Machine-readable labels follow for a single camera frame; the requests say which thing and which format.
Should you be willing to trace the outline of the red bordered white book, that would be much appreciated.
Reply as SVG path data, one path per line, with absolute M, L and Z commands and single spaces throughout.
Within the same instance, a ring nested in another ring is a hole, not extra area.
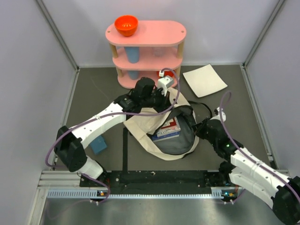
M 170 119 L 169 121 L 166 121 L 165 124 L 159 129 L 159 131 L 162 131 L 162 130 L 181 131 L 181 127 L 180 127 L 177 117 L 174 117 L 174 118 Z

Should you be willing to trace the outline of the floral paperback book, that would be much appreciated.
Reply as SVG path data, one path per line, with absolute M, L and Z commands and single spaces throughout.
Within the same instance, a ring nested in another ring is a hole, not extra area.
M 162 131 L 158 131 L 156 133 L 157 137 L 161 137 L 161 136 L 170 136 L 170 135 L 179 135 L 180 131 L 175 131 L 175 130 L 162 130 Z

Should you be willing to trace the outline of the beige canvas backpack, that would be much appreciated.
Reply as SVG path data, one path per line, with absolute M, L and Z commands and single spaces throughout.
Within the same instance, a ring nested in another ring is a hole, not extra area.
M 133 116 L 124 126 L 134 137 L 129 143 L 130 170 L 192 170 L 185 158 L 199 149 L 200 138 L 192 129 L 198 122 L 194 106 L 182 93 L 169 89 L 172 110 L 156 115 L 152 108 L 143 108 L 140 116 Z

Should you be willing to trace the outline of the blue hardcover book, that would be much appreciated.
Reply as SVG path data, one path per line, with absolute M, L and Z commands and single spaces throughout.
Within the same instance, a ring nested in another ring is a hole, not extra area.
M 180 135 L 170 135 L 170 136 L 161 136 L 161 137 L 157 137 L 157 136 L 153 136 L 152 137 L 152 141 L 153 142 L 159 142 L 159 141 L 165 141 L 165 140 L 168 140 L 168 139 L 173 139 L 173 138 L 177 138 L 179 137 Z

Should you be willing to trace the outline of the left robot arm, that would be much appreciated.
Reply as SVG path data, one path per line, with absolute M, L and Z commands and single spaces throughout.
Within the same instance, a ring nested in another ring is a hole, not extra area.
M 89 120 L 68 128 L 58 130 L 54 152 L 70 172 L 84 173 L 96 186 L 106 182 L 104 168 L 85 153 L 85 148 L 97 137 L 117 124 L 125 122 L 133 115 L 139 115 L 142 108 L 153 108 L 158 113 L 165 112 L 171 106 L 168 88 L 174 80 L 163 77 L 154 82 L 143 77 L 135 87 L 117 97 L 102 112 Z

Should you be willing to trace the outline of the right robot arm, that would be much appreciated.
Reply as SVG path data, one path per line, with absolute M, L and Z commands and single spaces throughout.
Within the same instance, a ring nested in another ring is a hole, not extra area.
M 235 184 L 265 202 L 285 225 L 300 222 L 300 178 L 280 173 L 256 158 L 229 137 L 218 119 L 205 119 L 193 126 L 196 136 L 207 140 L 229 168 L 219 173 L 223 185 Z

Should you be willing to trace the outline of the orange bowl bottom shelf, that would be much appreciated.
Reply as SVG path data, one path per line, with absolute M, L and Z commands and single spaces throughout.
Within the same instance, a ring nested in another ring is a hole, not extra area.
M 170 76 L 172 78 L 174 78 L 174 71 L 169 71 L 169 70 L 165 70 L 163 72 L 161 71 L 157 71 L 156 74 L 159 78 L 162 78 L 162 77 L 166 77 L 166 76 Z

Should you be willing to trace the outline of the blue cup bottom shelf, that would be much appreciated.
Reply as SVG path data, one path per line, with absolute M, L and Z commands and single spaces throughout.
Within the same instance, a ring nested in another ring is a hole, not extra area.
M 127 74 L 131 80 L 136 80 L 139 78 L 139 71 L 131 70 L 131 71 L 128 71 Z

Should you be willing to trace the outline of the blue cup shelf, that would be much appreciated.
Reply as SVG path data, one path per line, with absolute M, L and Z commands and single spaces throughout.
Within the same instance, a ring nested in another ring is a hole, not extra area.
M 128 71 L 127 74 L 131 80 L 136 80 L 139 78 L 139 71 L 131 70 L 131 71 Z
M 127 55 L 127 59 L 130 63 L 137 63 L 139 61 L 140 49 L 139 47 L 124 47 L 125 53 Z

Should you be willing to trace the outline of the clear glass cup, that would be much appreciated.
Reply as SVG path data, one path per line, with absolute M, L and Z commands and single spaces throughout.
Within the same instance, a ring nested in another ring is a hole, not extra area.
M 153 47 L 153 54 L 156 57 L 161 57 L 164 54 L 164 49 L 162 47 Z

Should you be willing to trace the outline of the pink three-tier shelf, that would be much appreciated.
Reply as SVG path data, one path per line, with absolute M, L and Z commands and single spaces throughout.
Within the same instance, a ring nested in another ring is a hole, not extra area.
M 134 35 L 125 37 L 111 24 L 105 32 L 112 51 L 112 61 L 117 70 L 119 84 L 127 89 L 135 87 L 140 77 L 158 80 L 157 71 L 170 68 L 180 75 L 183 61 L 186 28 L 176 21 L 141 20 Z M 140 56 L 137 63 L 130 63 L 124 47 L 139 47 Z M 153 47 L 162 47 L 164 54 L 156 57 Z M 128 71 L 139 71 L 139 78 L 131 80 Z

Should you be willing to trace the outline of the white square plate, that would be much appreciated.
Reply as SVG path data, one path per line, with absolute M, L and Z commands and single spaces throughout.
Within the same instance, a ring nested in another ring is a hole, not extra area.
M 217 93 L 228 87 L 211 64 L 185 72 L 183 77 L 198 98 Z

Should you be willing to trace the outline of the blue cup middle shelf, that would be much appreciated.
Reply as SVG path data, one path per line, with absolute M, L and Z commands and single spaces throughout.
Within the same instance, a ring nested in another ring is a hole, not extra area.
M 127 55 L 127 59 L 130 63 L 137 63 L 139 61 L 140 49 L 139 47 L 124 47 L 125 53 Z

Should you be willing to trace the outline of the teal blue small book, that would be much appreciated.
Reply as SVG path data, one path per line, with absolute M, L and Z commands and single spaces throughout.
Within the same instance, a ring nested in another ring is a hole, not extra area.
M 98 155 L 107 148 L 107 144 L 104 138 L 100 135 L 90 143 L 90 147 L 94 155 Z

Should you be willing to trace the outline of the orange bowl on top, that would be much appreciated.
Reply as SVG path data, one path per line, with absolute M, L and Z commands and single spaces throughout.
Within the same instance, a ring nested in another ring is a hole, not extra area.
M 115 20 L 114 26 L 121 35 L 129 37 L 136 32 L 138 19 L 133 15 L 122 15 Z

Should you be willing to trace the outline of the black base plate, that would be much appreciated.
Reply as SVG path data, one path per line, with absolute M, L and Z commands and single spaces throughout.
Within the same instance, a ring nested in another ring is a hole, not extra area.
M 212 187 L 234 187 L 218 171 L 111 171 L 104 180 L 113 195 L 209 194 Z

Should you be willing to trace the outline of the aluminium frame post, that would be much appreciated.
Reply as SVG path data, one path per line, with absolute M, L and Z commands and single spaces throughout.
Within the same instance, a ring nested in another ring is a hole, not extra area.
M 242 63 L 242 66 L 244 69 L 246 69 L 250 62 L 252 61 L 256 51 L 258 50 L 259 46 L 261 45 L 263 39 L 265 38 L 267 32 L 269 31 L 271 25 L 273 24 L 273 22 L 275 21 L 275 19 L 277 18 L 277 16 L 279 15 L 279 13 L 281 12 L 281 10 L 283 9 L 284 5 L 286 3 L 286 0 L 278 0 L 274 9 L 272 10 L 267 22 L 265 23 L 263 29 L 261 30 L 258 38 L 256 39 L 253 47 L 251 48 L 248 56 L 246 57 L 245 61 Z

